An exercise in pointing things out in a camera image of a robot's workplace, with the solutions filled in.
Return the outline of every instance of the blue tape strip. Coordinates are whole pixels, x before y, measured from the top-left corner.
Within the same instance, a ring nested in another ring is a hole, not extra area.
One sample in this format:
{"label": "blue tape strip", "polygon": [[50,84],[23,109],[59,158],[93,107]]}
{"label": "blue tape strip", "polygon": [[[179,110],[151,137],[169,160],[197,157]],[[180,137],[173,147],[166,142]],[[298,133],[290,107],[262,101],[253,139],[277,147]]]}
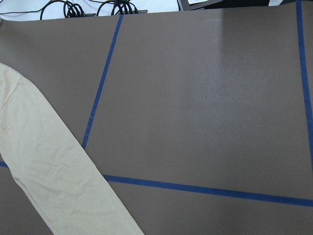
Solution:
{"label": "blue tape strip", "polygon": [[93,107],[92,107],[92,110],[91,110],[91,114],[90,114],[90,117],[89,117],[89,121],[88,121],[88,124],[87,124],[86,131],[85,131],[85,135],[84,135],[84,139],[83,139],[83,143],[82,143],[82,147],[84,149],[87,146],[87,142],[88,142],[89,134],[90,134],[90,131],[91,131],[93,119],[94,119],[94,116],[96,114],[96,110],[97,110],[97,106],[98,106],[98,103],[99,103],[99,100],[100,100],[100,96],[101,96],[101,93],[102,93],[104,82],[106,80],[106,76],[107,76],[107,73],[108,73],[110,61],[111,61],[113,50],[114,50],[115,43],[116,43],[116,38],[117,38],[117,35],[118,35],[118,32],[119,32],[119,29],[121,27],[122,20],[123,20],[123,15],[120,15],[119,18],[118,18],[118,21],[117,21],[117,25],[116,25],[115,32],[114,32],[114,35],[113,35],[113,38],[112,38],[109,54],[108,54],[108,57],[107,57],[107,60],[106,60],[106,64],[105,64],[104,69],[103,69],[103,73],[102,73],[102,77],[101,77],[100,84],[99,84],[99,87],[98,87],[98,91],[97,91],[96,97],[94,99]]}
{"label": "blue tape strip", "polygon": [[301,0],[296,0],[296,12],[297,12],[297,27],[298,27],[298,42],[299,42],[302,88],[303,88],[305,112],[307,116],[311,164],[312,164],[312,169],[313,169],[313,115],[312,115],[310,87],[309,87],[309,81],[308,81],[307,61],[305,57]]}
{"label": "blue tape strip", "polygon": [[205,194],[211,194],[211,195],[217,195],[217,196],[235,197],[235,198],[242,198],[242,199],[249,199],[249,200],[256,200],[256,201],[313,207],[313,200],[302,199],[302,198],[281,197],[281,196],[232,191],[232,190],[225,190],[225,189],[218,189],[218,188],[206,188],[206,187],[199,187],[199,186],[192,186],[192,185],[180,185],[180,184],[151,181],[151,180],[140,180],[140,179],[111,176],[111,175],[104,175],[104,178],[107,181],[125,183],[125,184],[131,184],[131,185],[141,185],[141,186],[149,186],[149,187],[155,187],[155,188],[166,188],[166,189],[173,189],[173,190],[180,190],[180,191],[205,193]]}

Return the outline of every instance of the beige fabric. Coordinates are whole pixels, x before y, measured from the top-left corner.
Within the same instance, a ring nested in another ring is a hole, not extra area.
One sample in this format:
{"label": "beige fabric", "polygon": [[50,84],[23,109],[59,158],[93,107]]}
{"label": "beige fabric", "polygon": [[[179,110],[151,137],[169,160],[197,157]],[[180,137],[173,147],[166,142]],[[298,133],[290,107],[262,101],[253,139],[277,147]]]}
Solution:
{"label": "beige fabric", "polygon": [[0,64],[0,153],[55,235],[142,235],[41,92]]}

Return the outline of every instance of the cloth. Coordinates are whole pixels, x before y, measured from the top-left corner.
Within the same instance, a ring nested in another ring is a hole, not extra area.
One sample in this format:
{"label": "cloth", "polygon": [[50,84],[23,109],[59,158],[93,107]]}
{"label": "cloth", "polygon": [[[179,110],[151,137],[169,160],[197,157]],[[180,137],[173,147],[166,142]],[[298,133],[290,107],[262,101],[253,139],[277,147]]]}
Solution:
{"label": "cloth", "polygon": [[0,153],[55,235],[143,234],[41,92],[1,63]]}

